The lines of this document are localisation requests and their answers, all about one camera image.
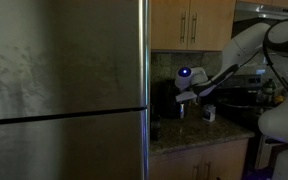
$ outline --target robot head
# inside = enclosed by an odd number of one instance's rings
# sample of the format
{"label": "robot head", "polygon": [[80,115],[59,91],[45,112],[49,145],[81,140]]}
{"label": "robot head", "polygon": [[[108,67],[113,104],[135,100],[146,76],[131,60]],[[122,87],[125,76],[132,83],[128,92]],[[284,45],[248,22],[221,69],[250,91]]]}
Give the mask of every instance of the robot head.
{"label": "robot head", "polygon": [[185,89],[191,84],[192,70],[189,67],[182,67],[178,70],[175,77],[175,86],[180,90]]}

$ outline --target cabinet handle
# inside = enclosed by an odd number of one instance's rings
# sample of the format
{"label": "cabinet handle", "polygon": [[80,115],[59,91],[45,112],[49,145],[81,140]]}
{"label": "cabinet handle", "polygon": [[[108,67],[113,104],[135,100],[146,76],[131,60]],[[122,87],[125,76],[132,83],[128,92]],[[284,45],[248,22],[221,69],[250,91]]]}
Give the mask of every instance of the cabinet handle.
{"label": "cabinet handle", "polygon": [[191,35],[192,43],[195,43],[196,41],[196,24],[197,24],[197,13],[195,13],[192,18],[192,35]]}
{"label": "cabinet handle", "polygon": [[206,176],[206,180],[210,180],[211,162],[205,163],[205,166],[207,166],[207,176]]}
{"label": "cabinet handle", "polygon": [[186,12],[181,16],[181,42],[185,40],[185,24],[186,24]]}
{"label": "cabinet handle", "polygon": [[200,169],[200,166],[199,165],[196,165],[194,166],[194,169],[196,169],[196,176],[195,176],[195,180],[199,180],[199,169]]}

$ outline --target lower cabinet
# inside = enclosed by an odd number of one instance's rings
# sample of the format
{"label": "lower cabinet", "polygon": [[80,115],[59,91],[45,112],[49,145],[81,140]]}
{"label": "lower cabinet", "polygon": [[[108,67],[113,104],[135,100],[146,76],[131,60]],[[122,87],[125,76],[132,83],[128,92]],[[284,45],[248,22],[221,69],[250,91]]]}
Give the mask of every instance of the lower cabinet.
{"label": "lower cabinet", "polygon": [[240,180],[248,139],[150,156],[150,180]]}

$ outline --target upper cabinet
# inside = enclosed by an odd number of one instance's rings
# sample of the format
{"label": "upper cabinet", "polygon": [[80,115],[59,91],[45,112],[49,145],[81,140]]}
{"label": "upper cabinet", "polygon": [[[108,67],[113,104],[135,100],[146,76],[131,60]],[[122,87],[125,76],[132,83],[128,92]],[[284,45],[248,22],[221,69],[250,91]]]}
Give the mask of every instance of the upper cabinet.
{"label": "upper cabinet", "polygon": [[288,0],[238,0],[238,1],[288,8]]}
{"label": "upper cabinet", "polygon": [[220,51],[234,8],[235,0],[151,0],[151,48]]}

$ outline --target kitchen appliance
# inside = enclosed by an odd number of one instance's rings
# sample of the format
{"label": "kitchen appliance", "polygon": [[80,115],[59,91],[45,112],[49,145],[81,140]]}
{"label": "kitchen appliance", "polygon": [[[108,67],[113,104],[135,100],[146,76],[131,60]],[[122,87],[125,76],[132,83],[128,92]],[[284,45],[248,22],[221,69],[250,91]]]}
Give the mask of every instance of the kitchen appliance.
{"label": "kitchen appliance", "polygon": [[288,8],[237,1],[232,37],[259,22],[273,25],[286,18],[288,18]]}
{"label": "kitchen appliance", "polygon": [[184,118],[189,101],[177,102],[175,97],[179,92],[174,79],[161,81],[158,85],[158,96],[155,99],[157,113],[164,118]]}
{"label": "kitchen appliance", "polygon": [[147,179],[147,10],[0,0],[0,180]]}

